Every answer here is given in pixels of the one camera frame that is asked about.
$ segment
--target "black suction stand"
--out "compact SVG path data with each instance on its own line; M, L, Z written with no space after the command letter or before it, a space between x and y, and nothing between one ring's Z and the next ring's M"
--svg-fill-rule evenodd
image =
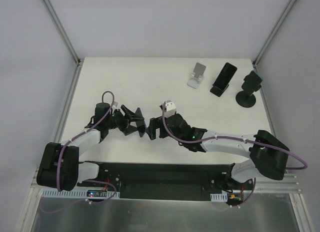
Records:
M250 74L244 78L244 83L241 86L243 91L238 92L236 95L236 102L244 108L253 107L257 101L253 93L261 88L262 81L263 78L260 75L255 71L251 71Z

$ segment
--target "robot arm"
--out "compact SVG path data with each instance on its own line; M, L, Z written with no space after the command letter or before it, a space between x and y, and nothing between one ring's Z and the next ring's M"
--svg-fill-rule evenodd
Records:
M164 117L167 128L181 146L193 152L225 152L241 155L248 160L230 165L230 172L225 180L244 183L245 181L265 176L273 180L284 177L288 155L271 148L252 145L247 140L262 142L268 145L289 150L283 143L267 131L259 130L255 135L227 135L203 128L191 127L176 113L176 106L167 101L164 104ZM151 140L156 138L156 129L160 128L160 138L169 136L162 117L151 118L147 133Z
M111 111L103 121L97 122L106 114L110 105L108 103L98 103L95 107L94 116L85 127L82 136L68 144L64 150L60 168L60 188L71 191L78 182L94 179L98 176L99 165L92 162L79 162L79 156L90 147L100 143L109 133L109 129L119 128L124 135L129 135L135 131L142 137L146 130L144 118L140 108L135 113L127 109L124 105L120 109ZM61 143L50 142L46 145L42 160L39 166L36 181L39 185L57 188L57 165L59 155L63 146L69 141Z

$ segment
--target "wire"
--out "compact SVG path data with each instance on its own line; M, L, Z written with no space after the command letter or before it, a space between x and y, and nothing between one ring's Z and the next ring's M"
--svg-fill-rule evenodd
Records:
M243 205L244 203L246 203L250 198L251 196L254 194L254 191L256 189L256 184L257 184L257 181L256 179L254 178L253 179L253 188L252 188L252 191L250 192L250 194L248 195L248 197L240 204L240 205Z
M241 196L243 197L243 192L244 192L244 190L245 190L244 186L241 186L241 191L240 191L240 193L239 193L239 194L235 194L235 196L241 195Z
M232 193L234 192L233 190L224 189L222 186L219 185L218 181L215 183L215 185L216 185L220 190L223 190L224 192L227 192L227 193L230 193L230 194L232 194Z
M211 137L207 137L204 139L200 139L200 140L194 140L194 141L185 141L182 139L179 139L178 137L176 137L168 128L167 124L166 124L166 118L165 118L165 109L166 109L166 103L164 102L162 105L162 122L163 122L163 126L166 130L166 132L176 141L179 141L181 143L185 143L185 144L194 144L194 143L200 143L203 141L208 141L208 140L212 140L212 139L229 139L229 140L235 140L235 141L243 141L243 138L238 138L238 137L233 137L233 136L211 136ZM286 153L289 156L292 156L293 158L295 158L296 160L300 161L303 166L302 167L286 167L287 170L304 170L306 168L308 168L308 164L299 156L295 155L294 153L287 151L281 147L277 147L277 146L273 146L273 145L269 145L269 144L265 144L265 143L261 143L258 141L252 141L252 140L245 140L246 143L252 143L255 145L259 145L259 146L263 146L263 147L267 147L267 148L271 148L277 151L281 151L283 153Z
M101 192L105 192L108 188L108 184L105 185L105 187L101 190Z
M97 205L97 204L102 204L102 203L104 203L104 202L109 201L112 197L114 197L114 196L117 194L117 189L116 189L116 187L115 187L113 184L109 183L109 182L95 181L95 180L86 180L85 182L93 182L93 183L106 184L106 185L111 186L111 187L114 189L114 193L113 193L111 196L109 196L108 198L106 198L106 199L104 199L103 201L100 201L100 202L90 201L91 204L95 204L95 205ZM45 214L55 214L55 213L58 213L58 212L60 212L60 211L63 211L63 210L65 210L65 209L73 206L74 204L79 203L80 201L87 201L87 199L79 199L79 200L73 201L72 203L66 205L65 207L62 207L62 208L60 208L60 209L58 209L58 210L55 210L55 211L45 211L45 210L42 208L42 203L43 203L43 201L40 201L39 209L41 210L41 212L43 212L43 213L45 213Z
M78 139L79 137L83 136L84 134L88 133L89 131L93 130L98 124L101 123L101 121L103 121L105 119L105 117L111 112L112 110L112 106L114 105L115 102L115 98L114 98L114 94L111 91L105 91L102 94L102 102L104 101L104 95L106 93L110 93L112 96L112 102L110 105L110 108L108 109L108 111L105 113L104 116L101 117L100 120L97 121L97 123L95 123L91 128L89 128L86 131L81 132L80 134L74 136L71 140L69 140L68 142L65 143L65 145L62 147L61 151L60 151L60 155L59 155L59 159L58 159L58 164L57 164L57 170L56 170L56 188L58 189L58 191L61 191L61 187L60 187L60 170L61 170L61 162L62 162L62 157L64 155L64 152L66 150L66 147L74 140Z

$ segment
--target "metal sheet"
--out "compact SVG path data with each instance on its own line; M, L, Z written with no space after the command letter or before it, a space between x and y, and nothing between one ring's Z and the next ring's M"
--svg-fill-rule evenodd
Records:
M74 199L42 198L47 211ZM255 194L240 209L224 203L111 200L79 202L56 214L37 212L33 232L298 232L286 194Z

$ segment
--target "black phone stand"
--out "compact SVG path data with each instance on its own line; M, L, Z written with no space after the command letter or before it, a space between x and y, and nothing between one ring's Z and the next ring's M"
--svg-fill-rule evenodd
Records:
M261 88L262 80L261 76L255 71L251 71L249 75L245 76L244 83L241 86L243 91L236 95L236 102L244 108L253 107L257 101L253 93Z
M221 95L225 92L225 90L229 87L229 82L234 76L237 68L230 63L226 63L216 78L213 87L210 92L217 97L221 97Z

